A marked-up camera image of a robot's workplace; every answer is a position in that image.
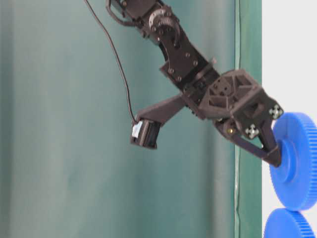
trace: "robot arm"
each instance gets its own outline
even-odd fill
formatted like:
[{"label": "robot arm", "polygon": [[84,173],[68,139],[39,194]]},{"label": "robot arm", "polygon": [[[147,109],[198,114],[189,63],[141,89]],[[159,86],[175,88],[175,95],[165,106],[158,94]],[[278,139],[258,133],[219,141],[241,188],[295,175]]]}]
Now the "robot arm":
[{"label": "robot arm", "polygon": [[[127,21],[111,11],[111,4]],[[184,106],[200,119],[209,119],[234,144],[278,167],[281,153],[271,129],[283,114],[281,106],[244,70],[223,75],[190,43],[172,9],[160,0],[109,0],[107,10],[124,26],[134,26],[159,46],[165,64],[161,72],[180,95],[138,113],[131,142],[156,148],[159,128]],[[259,148],[251,140],[259,138]]]}]

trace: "blue gear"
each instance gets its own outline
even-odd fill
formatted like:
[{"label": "blue gear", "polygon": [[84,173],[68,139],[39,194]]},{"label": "blue gear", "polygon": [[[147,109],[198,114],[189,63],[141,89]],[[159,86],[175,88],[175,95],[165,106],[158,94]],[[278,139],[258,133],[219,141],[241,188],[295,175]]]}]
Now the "blue gear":
[{"label": "blue gear", "polygon": [[269,216],[264,238],[316,238],[310,225],[299,212],[276,209]]},{"label": "blue gear", "polygon": [[282,164],[270,166],[275,192],[289,210],[301,211],[317,201],[317,128],[302,113],[286,113],[273,129]]}]

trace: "blue plastic gear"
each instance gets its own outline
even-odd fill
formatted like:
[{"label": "blue plastic gear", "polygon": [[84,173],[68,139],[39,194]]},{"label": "blue plastic gear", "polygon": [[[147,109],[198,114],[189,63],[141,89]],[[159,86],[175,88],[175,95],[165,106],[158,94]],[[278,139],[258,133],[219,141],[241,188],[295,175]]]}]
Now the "blue plastic gear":
[{"label": "blue plastic gear", "polygon": [[310,209],[317,201],[317,127],[305,114],[286,113],[273,132],[282,153],[281,166],[270,166],[276,195],[289,210]]},{"label": "blue plastic gear", "polygon": [[302,214],[286,209],[276,209],[266,222],[264,238],[316,237]]}]

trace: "screw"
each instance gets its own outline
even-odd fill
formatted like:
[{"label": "screw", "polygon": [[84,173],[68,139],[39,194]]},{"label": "screw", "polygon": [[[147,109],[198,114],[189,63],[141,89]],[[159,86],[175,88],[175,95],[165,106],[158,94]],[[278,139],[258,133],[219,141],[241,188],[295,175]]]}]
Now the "screw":
[{"label": "screw", "polygon": [[229,134],[233,134],[234,133],[234,129],[232,129],[232,128],[228,129],[228,133]]}]

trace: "gear teeth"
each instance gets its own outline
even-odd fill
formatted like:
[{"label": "gear teeth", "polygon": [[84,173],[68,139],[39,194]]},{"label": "gear teeth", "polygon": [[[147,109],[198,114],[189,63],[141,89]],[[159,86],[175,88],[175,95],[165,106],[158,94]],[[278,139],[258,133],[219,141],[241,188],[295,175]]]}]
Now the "gear teeth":
[{"label": "gear teeth", "polygon": [[[283,201],[281,200],[281,193],[283,196],[285,196],[285,192],[289,192],[292,196],[297,196],[294,194],[294,191],[291,192],[290,190],[294,181],[285,186],[281,185],[276,177],[276,173],[271,170],[272,167],[270,167],[271,182],[275,193],[287,209],[293,211],[308,210],[317,202],[317,127],[312,119],[303,113],[286,113],[280,120],[282,121],[277,121],[277,123],[280,122],[284,125],[275,125],[274,133],[277,133],[276,139],[282,139],[279,138],[279,136],[286,136],[287,139],[294,140],[293,142],[297,147],[300,147],[301,144],[305,145],[301,148],[303,154],[298,155],[298,159],[307,159],[307,161],[305,161],[305,167],[301,167],[301,169],[304,170],[302,170],[300,176],[296,178],[296,182],[305,183],[305,189],[301,191],[299,186],[297,186],[295,192],[298,194],[298,201],[296,202],[296,205],[290,205],[285,199],[283,199]],[[292,128],[289,125],[285,125],[285,123],[295,123],[295,127]],[[301,140],[297,136],[297,133],[302,136]]]},{"label": "gear teeth", "polygon": [[312,231],[311,226],[308,224],[306,219],[299,212],[288,211],[292,217],[295,219],[296,224],[302,234],[303,238],[315,238],[314,232]]},{"label": "gear teeth", "polygon": [[315,234],[299,212],[287,209],[274,210],[265,225],[264,238],[316,238]]},{"label": "gear teeth", "polygon": [[305,206],[303,207],[303,210],[306,210],[314,206],[317,201],[317,127],[315,123],[304,114],[300,115],[300,120],[307,134],[312,159],[310,188],[306,197]]}]

